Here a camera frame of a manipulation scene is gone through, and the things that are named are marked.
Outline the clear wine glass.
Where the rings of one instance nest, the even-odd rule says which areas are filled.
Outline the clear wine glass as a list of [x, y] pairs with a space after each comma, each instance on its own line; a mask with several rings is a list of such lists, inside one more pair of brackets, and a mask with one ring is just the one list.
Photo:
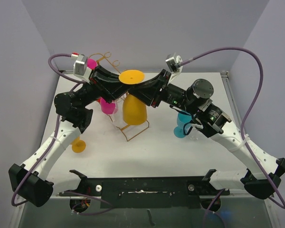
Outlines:
[[191, 133], [190, 139], [193, 141], [198, 141], [200, 139], [200, 134], [198, 132]]
[[118, 128], [122, 128], [124, 121], [123, 121], [123, 114], [122, 114], [122, 107], [119, 105], [120, 101], [116, 100], [113, 101], [112, 104], [115, 105], [114, 111], [112, 114], [109, 115], [111, 121], [114, 126]]

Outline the pink plastic wine glass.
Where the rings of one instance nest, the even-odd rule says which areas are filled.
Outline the pink plastic wine glass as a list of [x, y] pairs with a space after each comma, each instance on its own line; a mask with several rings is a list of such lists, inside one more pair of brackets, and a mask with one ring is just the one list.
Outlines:
[[102, 112], [107, 115], [113, 114], [116, 108], [116, 104], [114, 102], [108, 103], [103, 98], [100, 98], [100, 106]]
[[97, 66], [98, 66], [98, 63], [95, 60], [91, 58], [87, 59], [87, 67], [89, 69], [94, 70]]

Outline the teal plastic wine glass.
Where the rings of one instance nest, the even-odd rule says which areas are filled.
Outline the teal plastic wine glass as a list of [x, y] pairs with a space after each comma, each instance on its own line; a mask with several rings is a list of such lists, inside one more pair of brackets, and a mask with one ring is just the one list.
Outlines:
[[187, 113], [178, 113], [177, 126], [174, 128], [173, 133], [177, 138], [184, 138], [190, 133], [191, 129], [191, 116]]

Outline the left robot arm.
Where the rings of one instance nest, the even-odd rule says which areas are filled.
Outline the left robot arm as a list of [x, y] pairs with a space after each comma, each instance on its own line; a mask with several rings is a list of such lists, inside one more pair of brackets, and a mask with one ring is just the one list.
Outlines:
[[99, 98], [106, 102], [115, 101], [136, 84], [133, 70], [116, 74], [100, 65], [93, 69], [86, 67], [82, 73], [74, 70], [69, 80], [76, 81], [82, 87], [55, 96], [57, 120], [52, 134], [22, 164], [13, 164], [8, 170], [14, 192], [12, 206], [21, 205], [16, 202], [16, 196], [21, 196], [23, 203], [43, 206], [54, 192], [54, 183], [47, 180], [51, 169], [92, 121], [93, 110], [87, 109], [87, 105]]

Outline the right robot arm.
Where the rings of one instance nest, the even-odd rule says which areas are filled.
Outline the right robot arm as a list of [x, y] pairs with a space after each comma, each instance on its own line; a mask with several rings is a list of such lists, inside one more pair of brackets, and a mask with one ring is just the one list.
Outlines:
[[219, 143], [246, 167], [240, 171], [210, 170], [202, 182], [203, 191], [213, 194], [221, 189], [246, 190], [258, 199], [270, 199], [278, 193], [281, 176], [285, 173], [285, 158], [276, 158], [257, 146], [231, 118], [211, 100], [213, 85], [200, 78], [187, 89], [171, 83], [173, 75], [162, 70], [156, 77], [144, 79], [135, 70], [129, 76], [133, 88], [129, 93], [147, 106], [156, 108], [161, 102], [169, 104], [180, 114], [190, 117], [186, 123], [207, 138]]

